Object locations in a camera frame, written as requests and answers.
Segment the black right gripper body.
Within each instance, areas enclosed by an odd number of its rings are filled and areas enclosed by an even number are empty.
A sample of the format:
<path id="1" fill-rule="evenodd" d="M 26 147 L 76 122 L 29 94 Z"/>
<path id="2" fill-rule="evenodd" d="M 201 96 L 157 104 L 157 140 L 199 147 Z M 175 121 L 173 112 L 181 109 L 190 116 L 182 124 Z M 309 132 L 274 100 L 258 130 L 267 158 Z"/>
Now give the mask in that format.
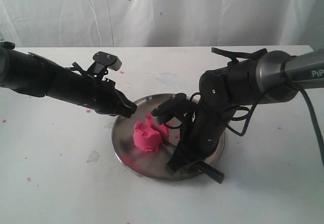
<path id="1" fill-rule="evenodd" d="M 189 102 L 189 111 L 180 127 L 180 141 L 186 149 L 206 159 L 216 151 L 228 122 L 227 103 L 209 105 L 207 102 Z"/>

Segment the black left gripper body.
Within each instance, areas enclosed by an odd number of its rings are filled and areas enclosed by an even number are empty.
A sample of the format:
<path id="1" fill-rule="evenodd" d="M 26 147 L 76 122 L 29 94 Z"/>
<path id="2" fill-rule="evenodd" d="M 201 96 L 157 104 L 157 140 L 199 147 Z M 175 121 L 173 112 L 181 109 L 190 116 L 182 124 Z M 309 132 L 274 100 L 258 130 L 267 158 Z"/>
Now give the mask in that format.
<path id="1" fill-rule="evenodd" d="M 87 101 L 87 108 L 96 111 L 98 114 L 114 115 L 119 104 L 115 93 L 115 82 L 110 79 L 97 80 L 88 78 L 90 85 L 90 99 Z"/>

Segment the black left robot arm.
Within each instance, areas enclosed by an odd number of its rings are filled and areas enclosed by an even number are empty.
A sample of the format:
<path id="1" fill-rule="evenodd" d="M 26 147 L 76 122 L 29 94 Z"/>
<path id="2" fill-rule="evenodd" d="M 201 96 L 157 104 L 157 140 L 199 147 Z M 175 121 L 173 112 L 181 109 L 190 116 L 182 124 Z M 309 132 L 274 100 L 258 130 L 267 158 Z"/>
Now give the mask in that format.
<path id="1" fill-rule="evenodd" d="M 38 54 L 18 52 L 14 43 L 2 41 L 1 87 L 32 97 L 48 96 L 102 115 L 130 118 L 137 105 L 106 78 L 110 69 L 120 69 L 120 59 L 99 51 L 93 60 L 86 70 L 76 62 L 62 67 Z"/>

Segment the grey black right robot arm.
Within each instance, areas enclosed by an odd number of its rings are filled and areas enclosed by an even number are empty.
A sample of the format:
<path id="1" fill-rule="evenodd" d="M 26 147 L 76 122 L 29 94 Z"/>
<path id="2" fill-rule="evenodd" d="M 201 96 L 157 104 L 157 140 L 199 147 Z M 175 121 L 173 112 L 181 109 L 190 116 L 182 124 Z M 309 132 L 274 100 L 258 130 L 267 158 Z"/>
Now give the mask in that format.
<path id="1" fill-rule="evenodd" d="M 180 121 L 180 139 L 166 168 L 196 166 L 204 173 L 218 174 L 205 163 L 219 144 L 231 121 L 249 124 L 259 104 L 288 102 L 297 93 L 323 87 L 323 50 L 299 56 L 261 49 L 241 53 L 212 48 L 229 59 L 223 68 L 207 70 L 199 79 L 199 101 L 184 93 L 167 102 L 170 118 Z"/>

